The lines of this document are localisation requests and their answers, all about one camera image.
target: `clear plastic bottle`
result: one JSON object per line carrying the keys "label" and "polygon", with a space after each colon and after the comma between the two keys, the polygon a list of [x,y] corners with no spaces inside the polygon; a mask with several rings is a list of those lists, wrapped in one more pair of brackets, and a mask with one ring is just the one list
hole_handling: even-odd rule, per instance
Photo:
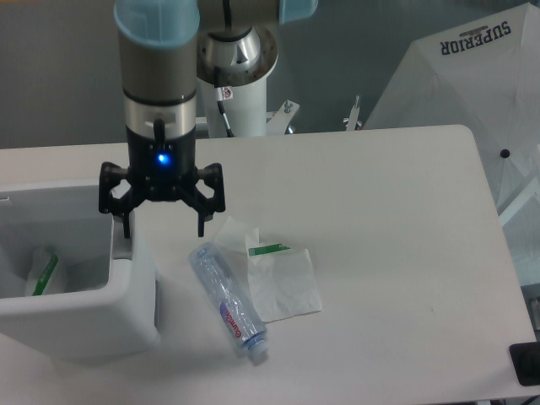
{"label": "clear plastic bottle", "polygon": [[189,262],[241,350],[257,359],[267,350],[267,328],[246,297],[218,247],[205,243],[192,251]]}

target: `robotic arm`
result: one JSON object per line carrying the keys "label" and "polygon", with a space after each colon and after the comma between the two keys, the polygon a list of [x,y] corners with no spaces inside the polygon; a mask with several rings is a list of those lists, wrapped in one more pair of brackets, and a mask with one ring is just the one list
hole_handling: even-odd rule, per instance
{"label": "robotic arm", "polygon": [[[124,225],[145,200],[182,200],[198,213],[198,234],[214,213],[225,210],[220,164],[195,166],[197,32],[222,41],[254,24],[285,23],[313,14],[317,0],[117,0],[129,167],[101,166],[100,206]],[[122,180],[131,188],[115,197]],[[197,183],[213,189],[205,197]]]}

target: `white table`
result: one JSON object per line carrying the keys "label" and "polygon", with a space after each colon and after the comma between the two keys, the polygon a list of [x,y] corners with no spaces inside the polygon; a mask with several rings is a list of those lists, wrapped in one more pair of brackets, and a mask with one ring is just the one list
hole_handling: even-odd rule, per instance
{"label": "white table", "polygon": [[[125,145],[0,151],[0,183],[96,178]],[[61,169],[63,162],[69,170]],[[0,336],[2,404],[424,404],[524,397],[512,343],[534,340],[464,127],[197,143],[224,166],[228,215],[310,250],[323,311],[268,325],[269,359],[231,350],[187,263],[197,215],[138,209],[162,274],[162,344],[66,362]]]}

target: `metal bracket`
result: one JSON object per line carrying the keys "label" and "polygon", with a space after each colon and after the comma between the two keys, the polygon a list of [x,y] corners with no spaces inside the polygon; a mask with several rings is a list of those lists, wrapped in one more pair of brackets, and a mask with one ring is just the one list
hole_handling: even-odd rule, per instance
{"label": "metal bracket", "polygon": [[283,135],[289,129],[289,124],[300,109],[300,104],[287,100],[278,112],[267,122],[267,135]]}

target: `white umbrella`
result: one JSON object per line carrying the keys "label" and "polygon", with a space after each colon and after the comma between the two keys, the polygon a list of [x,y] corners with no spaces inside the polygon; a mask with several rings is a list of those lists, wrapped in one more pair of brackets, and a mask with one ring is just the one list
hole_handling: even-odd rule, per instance
{"label": "white umbrella", "polygon": [[[365,129],[445,124],[472,130],[501,210],[536,168],[532,152],[540,143],[539,8],[524,4],[413,42]],[[526,211],[540,219],[540,205],[534,203],[536,210]],[[523,220],[512,219],[505,232],[512,222]],[[509,233],[519,234],[510,228],[507,237]],[[510,247],[512,243],[523,246],[509,240]],[[527,255],[540,259],[540,244],[538,254]],[[536,273],[540,282],[540,268]]]}

